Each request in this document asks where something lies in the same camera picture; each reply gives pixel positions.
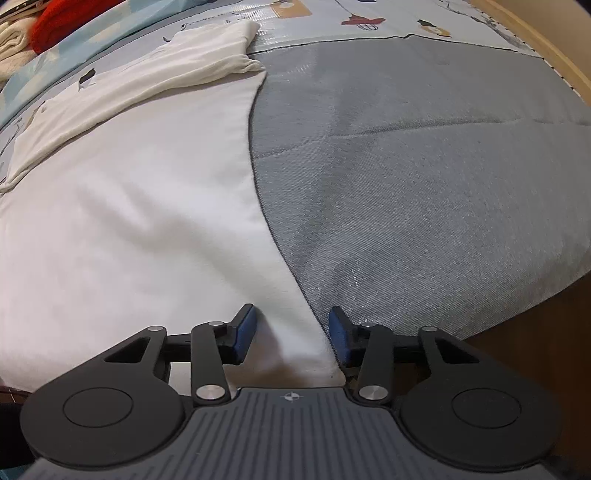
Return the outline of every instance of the grey blanket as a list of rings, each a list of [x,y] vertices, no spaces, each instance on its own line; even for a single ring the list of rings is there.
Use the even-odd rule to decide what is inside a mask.
[[[256,58],[261,204],[324,327],[338,304],[466,337],[591,270],[591,109],[542,59],[420,37]]]

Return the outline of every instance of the red cloth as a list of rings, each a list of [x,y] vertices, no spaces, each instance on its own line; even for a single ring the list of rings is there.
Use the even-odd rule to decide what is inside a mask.
[[[38,55],[123,0],[51,0],[31,29],[31,48]]]

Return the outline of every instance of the white cloth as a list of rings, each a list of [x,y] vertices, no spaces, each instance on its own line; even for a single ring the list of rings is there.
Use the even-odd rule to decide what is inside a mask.
[[[17,137],[6,182],[7,192],[66,141],[126,108],[173,88],[202,85],[230,73],[263,69],[245,54],[258,24],[243,20],[178,32],[153,52],[95,76],[82,88],[70,85],[36,112]]]
[[[0,60],[7,59],[29,45],[31,27],[37,17],[25,17],[0,24]]]
[[[187,333],[246,302],[264,316],[245,363],[227,369],[233,385],[342,384],[256,195],[248,118],[263,79],[231,75],[138,103],[0,199],[7,385],[34,390],[149,325]],[[187,370],[171,375],[181,393]]]
[[[25,50],[21,50],[20,52],[11,55],[7,59],[0,60],[0,90],[4,88],[14,72],[19,68],[24,67],[36,56],[37,54],[32,49],[26,48]]]

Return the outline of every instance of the folded white fabric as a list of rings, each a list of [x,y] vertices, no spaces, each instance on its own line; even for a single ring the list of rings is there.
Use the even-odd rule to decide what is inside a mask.
[[[7,59],[29,45],[29,32],[36,16],[4,22],[0,25],[0,60]]]
[[[150,54],[96,75],[82,88],[76,82],[48,100],[17,138],[7,192],[39,162],[71,138],[165,90],[202,85],[231,73],[263,70],[246,54],[259,25],[251,20],[206,25],[178,32]]]
[[[10,80],[14,72],[25,66],[36,56],[37,54],[31,48],[26,48],[11,55],[7,59],[0,60],[0,90],[4,88],[4,85]]]

